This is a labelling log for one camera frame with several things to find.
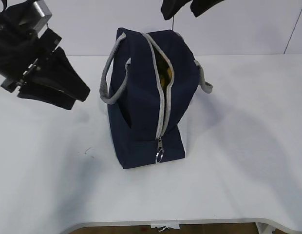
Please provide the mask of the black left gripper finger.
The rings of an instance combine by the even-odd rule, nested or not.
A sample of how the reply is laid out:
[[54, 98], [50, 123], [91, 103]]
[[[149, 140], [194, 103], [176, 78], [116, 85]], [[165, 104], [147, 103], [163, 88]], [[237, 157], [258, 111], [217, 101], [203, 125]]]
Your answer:
[[38, 60], [35, 83], [62, 91], [79, 101], [85, 101], [90, 93], [90, 88], [76, 73], [60, 46]]
[[65, 110], [71, 110], [76, 99], [65, 92], [58, 84], [27, 82], [19, 89], [17, 97], [45, 102]]

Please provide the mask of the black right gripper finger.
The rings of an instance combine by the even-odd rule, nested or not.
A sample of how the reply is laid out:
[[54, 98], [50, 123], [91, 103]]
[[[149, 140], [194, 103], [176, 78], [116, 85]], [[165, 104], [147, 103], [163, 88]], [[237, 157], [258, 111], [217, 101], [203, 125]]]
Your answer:
[[208, 9], [223, 1], [224, 0], [193, 0], [190, 5], [190, 9], [194, 16], [197, 18], [205, 13]]
[[161, 13], [164, 20], [170, 20], [190, 0], [163, 0]]

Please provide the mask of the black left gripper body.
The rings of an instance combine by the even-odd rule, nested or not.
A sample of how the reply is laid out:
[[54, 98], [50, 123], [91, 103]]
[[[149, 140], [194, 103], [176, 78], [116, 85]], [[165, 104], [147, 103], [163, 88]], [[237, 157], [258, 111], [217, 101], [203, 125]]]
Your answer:
[[38, 60], [52, 53], [61, 37], [47, 28], [40, 36], [19, 25], [25, 4], [3, 5], [0, 11], [0, 75], [1, 87], [12, 93], [22, 86]]

